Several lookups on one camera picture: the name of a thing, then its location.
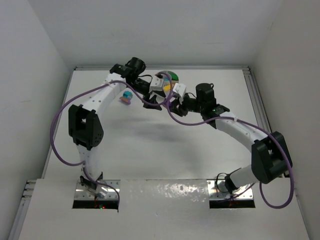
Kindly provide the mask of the green lego brick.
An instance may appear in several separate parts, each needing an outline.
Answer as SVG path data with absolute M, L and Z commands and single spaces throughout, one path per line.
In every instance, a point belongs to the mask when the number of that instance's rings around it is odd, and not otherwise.
M 167 73 L 171 76 L 171 81 L 172 82 L 179 82 L 179 77 L 175 72 L 167 71 Z

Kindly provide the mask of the white divided round container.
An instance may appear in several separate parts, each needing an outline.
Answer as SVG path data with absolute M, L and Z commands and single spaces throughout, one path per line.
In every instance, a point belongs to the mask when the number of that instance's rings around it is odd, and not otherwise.
M 169 71 L 169 70 L 160 71 L 160 72 L 156 73 L 154 75 L 154 77 L 163 78 L 164 86 L 171 85 L 171 87 L 173 88 L 174 85 L 178 82 L 172 81 L 171 76 L 167 73 L 167 71 Z M 164 92 L 166 94 L 166 96 L 168 96 L 170 94 L 170 91 Z

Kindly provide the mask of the teal purple butterfly lego cluster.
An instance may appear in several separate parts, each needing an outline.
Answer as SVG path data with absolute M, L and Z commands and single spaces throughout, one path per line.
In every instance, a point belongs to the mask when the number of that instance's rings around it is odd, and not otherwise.
M 130 105 L 131 104 L 131 100 L 133 98 L 133 93 L 131 91 L 124 91 L 122 96 L 119 98 L 123 103 Z

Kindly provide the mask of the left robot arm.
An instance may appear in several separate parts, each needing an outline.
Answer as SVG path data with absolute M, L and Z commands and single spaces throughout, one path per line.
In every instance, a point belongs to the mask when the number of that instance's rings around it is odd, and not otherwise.
M 89 92 L 88 100 L 68 109 L 68 133 L 82 165 L 80 182 L 91 190 L 96 190 L 103 178 L 95 154 L 104 137 L 100 118 L 107 107 L 126 88 L 140 97 L 144 106 L 153 109 L 160 109 L 173 94 L 174 82 L 170 73 L 161 71 L 148 82 L 140 78 L 145 69 L 145 62 L 137 57 L 132 57 L 125 65 L 115 64 L 103 84 Z

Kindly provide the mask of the long yellow lego plate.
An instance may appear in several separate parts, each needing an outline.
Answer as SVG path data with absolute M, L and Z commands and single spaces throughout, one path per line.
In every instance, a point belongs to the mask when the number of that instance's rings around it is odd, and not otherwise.
M 171 88 L 172 88 L 171 85 L 165 85 L 165 86 L 163 87 L 163 90 L 164 90 L 165 92 L 167 92 L 167 91 L 170 91 Z

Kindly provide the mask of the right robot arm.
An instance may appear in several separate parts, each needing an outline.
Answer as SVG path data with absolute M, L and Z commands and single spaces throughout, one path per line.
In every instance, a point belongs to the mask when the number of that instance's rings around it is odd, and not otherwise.
M 237 119 L 229 108 L 217 103 L 212 84 L 200 83 L 195 90 L 196 96 L 192 98 L 188 96 L 184 84 L 175 84 L 174 100 L 168 105 L 170 112 L 180 117 L 189 112 L 199 113 L 207 124 L 234 138 L 251 154 L 250 165 L 228 173 L 218 184 L 220 192 L 232 194 L 248 184 L 268 184 L 293 165 L 281 133 L 264 132 Z

